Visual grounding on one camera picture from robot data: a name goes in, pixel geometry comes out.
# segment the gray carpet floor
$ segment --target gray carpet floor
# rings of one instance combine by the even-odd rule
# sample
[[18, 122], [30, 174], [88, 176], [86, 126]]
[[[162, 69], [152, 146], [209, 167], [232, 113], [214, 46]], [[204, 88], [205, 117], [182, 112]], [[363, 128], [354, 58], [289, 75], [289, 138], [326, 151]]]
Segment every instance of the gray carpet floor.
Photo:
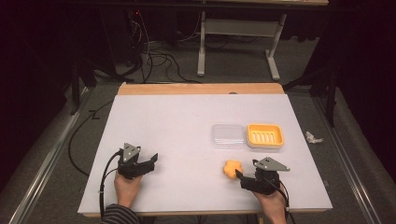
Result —
[[[243, 82], [274, 82], [270, 78], [269, 68], [263, 56], [263, 46], [268, 46], [269, 39], [248, 42], [232, 42], [222, 49], [221, 42], [208, 45], [212, 48], [206, 51], [206, 70], [204, 77], [196, 76], [198, 46], [189, 42], [188, 46], [179, 45], [177, 49], [162, 45], [150, 44], [151, 56], [156, 51], [171, 53], [178, 65], [179, 73], [186, 79], [194, 79], [203, 83], [243, 83]], [[317, 41], [297, 42], [296, 39], [280, 41], [276, 51], [276, 64], [281, 76], [280, 84], [286, 84], [299, 77], [309, 61]], [[154, 57], [149, 82], [169, 82], [182, 80], [177, 75], [177, 67], [170, 64], [163, 56]], [[126, 68], [118, 66], [119, 71]], [[144, 74], [149, 73], [149, 66], [145, 64]], [[140, 73], [132, 75], [136, 82], [142, 81]], [[84, 119], [91, 115], [90, 110], [97, 109], [114, 99], [120, 83], [111, 79], [98, 77], [98, 85], [90, 90], [86, 104], [80, 109], [78, 120], [62, 145], [62, 153], [56, 163], [48, 181], [33, 209], [30, 211], [26, 223], [99, 223], [96, 218], [84, 217], [77, 213], [81, 201], [87, 176], [78, 172], [68, 158], [68, 141], [71, 133]], [[300, 123], [302, 133], [309, 131], [317, 137], [324, 138], [320, 144], [308, 144], [322, 180], [326, 183], [326, 190], [332, 201], [333, 209], [323, 213], [294, 214], [296, 223], [377, 223], [370, 221], [365, 215], [360, 201], [357, 200], [356, 190], [351, 186], [351, 180], [343, 167], [343, 160], [339, 156], [339, 143], [334, 141], [332, 133], [336, 133], [342, 147], [346, 149], [348, 158], [353, 164], [354, 171], [369, 195], [375, 212], [382, 223], [394, 223], [396, 218], [396, 187], [380, 161], [370, 149], [369, 144], [361, 133], [359, 125], [353, 119], [340, 91], [336, 94], [334, 110], [335, 128], [330, 128], [322, 116], [318, 101], [309, 96], [309, 87], [297, 87], [287, 94], [290, 98], [296, 117]], [[72, 104], [69, 101], [64, 110], [37, 139], [35, 145], [27, 153], [15, 175], [12, 176], [0, 195], [0, 223], [8, 223], [28, 190], [41, 163], [50, 149], [56, 144], [64, 127], [70, 119], [68, 113]], [[89, 172], [93, 158], [99, 145], [102, 132], [106, 126], [106, 119], [111, 104], [101, 109], [96, 117], [88, 119], [76, 133], [71, 144], [71, 154], [74, 162], [83, 171]]]

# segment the table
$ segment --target table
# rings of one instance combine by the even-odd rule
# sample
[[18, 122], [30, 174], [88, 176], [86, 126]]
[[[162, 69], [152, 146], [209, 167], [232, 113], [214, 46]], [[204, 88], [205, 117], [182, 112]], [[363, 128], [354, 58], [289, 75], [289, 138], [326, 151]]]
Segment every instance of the table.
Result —
[[[279, 4], [295, 6], [327, 6], [328, 0], [211, 0], [206, 2], [235, 2], [254, 4]], [[265, 58], [270, 68], [273, 80], [280, 80], [280, 75], [276, 68], [274, 54], [280, 35], [285, 25], [287, 14], [282, 14], [278, 21], [237, 21], [224, 19], [207, 19], [205, 11], [201, 13], [201, 42], [198, 54], [198, 76], [205, 75], [205, 36], [216, 35], [250, 35], [272, 37], [270, 49], [265, 50]]]
[[[278, 124], [285, 145], [281, 149], [219, 149], [211, 143], [214, 124], [246, 126], [250, 122]], [[238, 180], [228, 179], [222, 167], [229, 159], [240, 160], [244, 175], [253, 174], [252, 159], [266, 156], [291, 169], [279, 172], [289, 191], [291, 212], [332, 208], [289, 98], [275, 83], [122, 85], [79, 213], [99, 216], [102, 173], [125, 142], [142, 147], [140, 161], [159, 154], [155, 171], [144, 176], [132, 208], [139, 216], [260, 213], [253, 194], [241, 189]], [[113, 161], [109, 170], [116, 167]], [[106, 179], [105, 205], [116, 201], [113, 179], [114, 174]]]

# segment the soap dish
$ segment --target soap dish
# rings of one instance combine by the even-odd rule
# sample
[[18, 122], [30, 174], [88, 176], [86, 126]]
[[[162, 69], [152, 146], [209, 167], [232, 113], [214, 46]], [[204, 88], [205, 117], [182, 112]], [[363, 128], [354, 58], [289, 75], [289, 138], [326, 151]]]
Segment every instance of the soap dish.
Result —
[[281, 148], [283, 134], [275, 124], [253, 123], [247, 126], [247, 144], [250, 147]]

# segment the striped sleeve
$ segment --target striped sleeve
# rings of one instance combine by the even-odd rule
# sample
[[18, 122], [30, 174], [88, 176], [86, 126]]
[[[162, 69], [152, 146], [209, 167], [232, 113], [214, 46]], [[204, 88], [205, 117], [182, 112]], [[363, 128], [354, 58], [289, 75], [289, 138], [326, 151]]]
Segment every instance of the striped sleeve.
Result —
[[138, 224], [139, 219], [137, 215], [129, 208], [111, 204], [106, 207], [105, 215], [102, 219], [102, 224]]

